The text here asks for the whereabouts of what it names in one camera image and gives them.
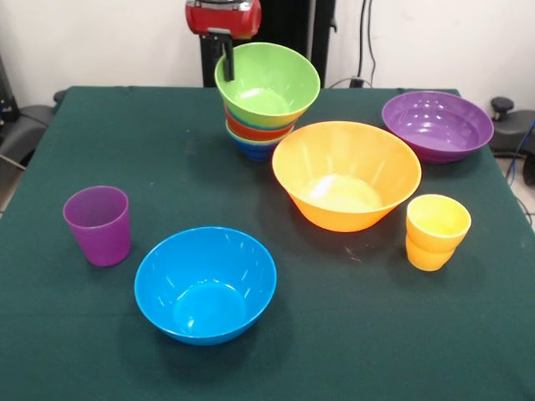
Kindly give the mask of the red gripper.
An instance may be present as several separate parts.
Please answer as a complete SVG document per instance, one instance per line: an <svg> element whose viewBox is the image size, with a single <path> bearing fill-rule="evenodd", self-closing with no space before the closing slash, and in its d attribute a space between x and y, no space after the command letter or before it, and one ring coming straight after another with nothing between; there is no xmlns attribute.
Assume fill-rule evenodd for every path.
<svg viewBox="0 0 535 401"><path fill-rule="evenodd" d="M186 1L186 22L200 36L226 34L235 39L255 36L262 20L261 3L254 1ZM223 74L234 80L233 41L222 40Z"/></svg>

